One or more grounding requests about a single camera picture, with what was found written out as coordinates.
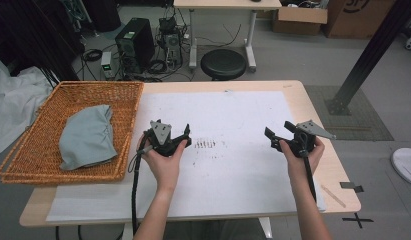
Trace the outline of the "white round disc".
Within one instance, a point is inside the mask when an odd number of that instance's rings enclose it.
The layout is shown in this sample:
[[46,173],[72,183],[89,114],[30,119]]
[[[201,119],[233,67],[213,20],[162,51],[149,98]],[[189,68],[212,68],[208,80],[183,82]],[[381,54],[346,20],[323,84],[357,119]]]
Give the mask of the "white round disc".
[[396,172],[411,184],[411,148],[397,149],[391,157]]

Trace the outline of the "grey floor mat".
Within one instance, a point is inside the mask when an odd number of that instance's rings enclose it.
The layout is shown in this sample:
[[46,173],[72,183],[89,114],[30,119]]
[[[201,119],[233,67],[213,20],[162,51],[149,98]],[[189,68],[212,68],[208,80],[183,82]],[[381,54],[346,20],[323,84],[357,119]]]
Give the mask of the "grey floor mat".
[[359,89],[342,115],[329,113],[326,103],[338,92],[338,86],[306,85],[305,89],[320,117],[323,127],[338,140],[393,141],[383,121]]

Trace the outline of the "wicker basket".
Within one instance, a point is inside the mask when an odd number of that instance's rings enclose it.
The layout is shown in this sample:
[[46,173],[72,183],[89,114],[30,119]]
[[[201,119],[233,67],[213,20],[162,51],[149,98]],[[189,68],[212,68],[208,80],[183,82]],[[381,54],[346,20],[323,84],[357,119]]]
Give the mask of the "wicker basket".
[[[144,84],[139,81],[63,81],[38,110],[38,116],[0,165],[8,184],[59,185],[123,179],[136,113]],[[60,169],[58,142],[67,119],[96,105],[109,105],[117,155],[108,163],[72,171]]]

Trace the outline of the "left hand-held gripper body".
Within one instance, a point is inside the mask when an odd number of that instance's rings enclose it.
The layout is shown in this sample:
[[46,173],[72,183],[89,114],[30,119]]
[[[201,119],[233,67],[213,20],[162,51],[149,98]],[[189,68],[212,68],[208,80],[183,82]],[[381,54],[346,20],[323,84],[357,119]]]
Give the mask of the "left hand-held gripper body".
[[179,144],[181,143],[181,136],[171,138],[172,126],[170,124],[150,122],[151,128],[147,131],[147,137],[152,148],[162,156],[172,156]]

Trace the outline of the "white cloth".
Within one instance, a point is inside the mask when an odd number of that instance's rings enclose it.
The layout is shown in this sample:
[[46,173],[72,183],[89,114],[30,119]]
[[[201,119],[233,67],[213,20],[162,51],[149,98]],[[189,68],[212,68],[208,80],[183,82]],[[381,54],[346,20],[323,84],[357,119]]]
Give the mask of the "white cloth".
[[12,77],[0,60],[0,153],[30,126],[52,87],[37,67]]

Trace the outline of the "dark curtain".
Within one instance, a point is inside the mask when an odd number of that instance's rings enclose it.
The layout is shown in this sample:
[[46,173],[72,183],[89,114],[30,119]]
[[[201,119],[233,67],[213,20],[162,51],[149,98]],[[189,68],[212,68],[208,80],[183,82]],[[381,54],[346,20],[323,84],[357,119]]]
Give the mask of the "dark curtain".
[[72,62],[84,47],[60,0],[0,0],[0,19],[49,81],[78,80]]

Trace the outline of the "grey printed t-shirt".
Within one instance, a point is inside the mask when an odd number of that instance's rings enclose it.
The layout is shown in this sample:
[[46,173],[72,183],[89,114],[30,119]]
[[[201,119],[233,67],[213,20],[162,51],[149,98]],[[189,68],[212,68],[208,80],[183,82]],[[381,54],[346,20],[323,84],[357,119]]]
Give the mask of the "grey printed t-shirt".
[[61,170],[100,165],[117,155],[113,144],[112,115],[110,105],[96,105],[67,119],[59,140]]

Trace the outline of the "black metal post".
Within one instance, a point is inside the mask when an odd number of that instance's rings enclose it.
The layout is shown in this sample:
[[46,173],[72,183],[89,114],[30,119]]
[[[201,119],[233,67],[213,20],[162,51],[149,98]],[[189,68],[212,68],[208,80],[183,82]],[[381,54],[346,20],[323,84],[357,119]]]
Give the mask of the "black metal post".
[[394,0],[338,92],[325,101],[331,115],[350,114],[348,105],[352,98],[410,19],[411,0]]

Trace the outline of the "person's left hand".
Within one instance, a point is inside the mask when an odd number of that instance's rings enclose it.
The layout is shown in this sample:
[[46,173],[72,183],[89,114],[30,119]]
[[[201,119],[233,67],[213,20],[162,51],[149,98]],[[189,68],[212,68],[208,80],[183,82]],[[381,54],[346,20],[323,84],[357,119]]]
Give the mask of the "person's left hand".
[[157,192],[172,196],[177,186],[180,160],[182,158],[187,141],[182,140],[173,155],[165,157],[155,150],[146,152],[142,158],[149,165],[157,182]]

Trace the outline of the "grey tape piece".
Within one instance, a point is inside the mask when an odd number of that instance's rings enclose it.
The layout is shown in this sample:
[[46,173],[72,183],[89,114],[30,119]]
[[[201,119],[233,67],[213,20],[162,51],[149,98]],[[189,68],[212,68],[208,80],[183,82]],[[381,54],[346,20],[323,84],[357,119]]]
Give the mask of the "grey tape piece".
[[342,189],[352,189],[355,193],[364,192],[362,185],[356,185],[354,182],[340,182]]

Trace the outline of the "white table mat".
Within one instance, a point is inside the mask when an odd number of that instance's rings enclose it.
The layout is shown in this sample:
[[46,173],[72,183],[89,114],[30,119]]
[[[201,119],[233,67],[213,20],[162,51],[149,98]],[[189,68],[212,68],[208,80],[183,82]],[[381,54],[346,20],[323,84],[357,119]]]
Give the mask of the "white table mat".
[[[173,136],[190,125],[169,210],[171,219],[293,213],[296,210],[284,155],[271,148],[266,127],[286,139],[291,119],[280,91],[224,90],[149,93],[141,97],[134,134],[161,119]],[[67,185],[57,189],[49,223],[128,220],[144,217],[156,191],[146,164],[137,176],[113,184]]]

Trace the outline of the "small open cardboard box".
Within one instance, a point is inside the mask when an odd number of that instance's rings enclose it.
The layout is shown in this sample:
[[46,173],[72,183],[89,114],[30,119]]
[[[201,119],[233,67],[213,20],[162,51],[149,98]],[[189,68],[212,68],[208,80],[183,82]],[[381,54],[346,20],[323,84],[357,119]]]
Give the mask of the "small open cardboard box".
[[326,9],[281,7],[274,12],[272,30],[276,33],[317,35],[327,21]]

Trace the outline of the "black computer tower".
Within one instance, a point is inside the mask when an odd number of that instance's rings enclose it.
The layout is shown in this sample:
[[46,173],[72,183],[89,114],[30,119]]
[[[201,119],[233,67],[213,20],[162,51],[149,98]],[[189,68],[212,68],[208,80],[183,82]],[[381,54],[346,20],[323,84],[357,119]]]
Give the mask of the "black computer tower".
[[155,45],[146,18],[132,18],[116,36],[120,63],[124,73],[143,73],[155,54]]

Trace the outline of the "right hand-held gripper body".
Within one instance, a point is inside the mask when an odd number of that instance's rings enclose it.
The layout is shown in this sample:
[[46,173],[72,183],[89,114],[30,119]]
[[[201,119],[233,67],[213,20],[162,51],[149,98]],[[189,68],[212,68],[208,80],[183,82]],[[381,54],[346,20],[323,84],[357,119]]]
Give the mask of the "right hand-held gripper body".
[[293,154],[298,158],[305,157],[312,152],[317,136],[331,140],[337,139],[334,134],[329,133],[312,120],[298,123],[295,126],[296,131],[293,133],[293,139],[286,140],[286,143],[289,145]]

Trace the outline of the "large cardboard box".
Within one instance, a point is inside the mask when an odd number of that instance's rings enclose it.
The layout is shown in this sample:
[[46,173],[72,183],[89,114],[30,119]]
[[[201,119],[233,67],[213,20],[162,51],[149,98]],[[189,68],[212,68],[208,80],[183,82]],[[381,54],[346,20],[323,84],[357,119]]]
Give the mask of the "large cardboard box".
[[370,39],[396,0],[329,0],[327,24],[322,27],[328,38]]

